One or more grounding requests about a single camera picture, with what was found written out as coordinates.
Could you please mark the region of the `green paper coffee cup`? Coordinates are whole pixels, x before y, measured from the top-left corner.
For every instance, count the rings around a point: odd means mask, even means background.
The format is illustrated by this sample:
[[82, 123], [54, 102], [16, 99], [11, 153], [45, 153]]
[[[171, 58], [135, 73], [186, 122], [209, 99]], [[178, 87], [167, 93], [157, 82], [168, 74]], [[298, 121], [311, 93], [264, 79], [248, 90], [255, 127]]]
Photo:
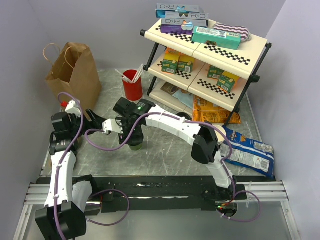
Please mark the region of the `green paper coffee cup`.
[[138, 145], [129, 145], [129, 148], [132, 150], [132, 151], [138, 151], [142, 148], [143, 144], [140, 143]]

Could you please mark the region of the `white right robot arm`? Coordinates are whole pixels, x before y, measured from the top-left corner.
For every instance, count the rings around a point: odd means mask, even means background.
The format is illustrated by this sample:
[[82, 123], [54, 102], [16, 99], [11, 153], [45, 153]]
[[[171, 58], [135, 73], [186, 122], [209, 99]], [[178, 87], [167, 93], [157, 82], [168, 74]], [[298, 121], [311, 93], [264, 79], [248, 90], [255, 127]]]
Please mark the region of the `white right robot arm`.
[[223, 199], [230, 199], [236, 193], [233, 174], [227, 168], [225, 159], [232, 151], [220, 153], [222, 142], [229, 143], [226, 133], [220, 126], [208, 122], [190, 121], [169, 113], [160, 106], [146, 99], [138, 103], [120, 98], [113, 110], [119, 115], [104, 123], [106, 132], [119, 134], [121, 144], [131, 147], [140, 145], [144, 136], [141, 126], [161, 129], [186, 141], [191, 147], [191, 157], [205, 165], [212, 174], [218, 193]]

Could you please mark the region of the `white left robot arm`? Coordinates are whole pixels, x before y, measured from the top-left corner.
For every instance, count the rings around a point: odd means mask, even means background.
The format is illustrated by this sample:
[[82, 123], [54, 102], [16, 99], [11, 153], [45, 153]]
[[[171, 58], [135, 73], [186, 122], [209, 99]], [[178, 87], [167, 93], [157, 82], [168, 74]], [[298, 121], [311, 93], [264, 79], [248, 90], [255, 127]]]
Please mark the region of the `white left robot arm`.
[[87, 116], [84, 117], [67, 112], [58, 112], [51, 117], [49, 193], [44, 207], [35, 212], [35, 221], [46, 240], [71, 240], [85, 235], [87, 201], [93, 201], [99, 195], [92, 175], [73, 178], [78, 138], [89, 129], [101, 130], [105, 121], [91, 109], [85, 112]]

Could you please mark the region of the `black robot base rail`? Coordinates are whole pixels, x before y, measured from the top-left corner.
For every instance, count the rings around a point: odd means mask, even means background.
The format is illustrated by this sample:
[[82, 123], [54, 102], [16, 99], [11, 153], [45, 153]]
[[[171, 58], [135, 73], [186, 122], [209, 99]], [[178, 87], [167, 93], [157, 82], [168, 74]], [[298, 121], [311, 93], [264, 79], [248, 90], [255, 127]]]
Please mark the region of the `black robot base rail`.
[[95, 176], [93, 193], [114, 189], [96, 197], [102, 213], [200, 209], [215, 211], [218, 202], [232, 194], [214, 184], [211, 176]]

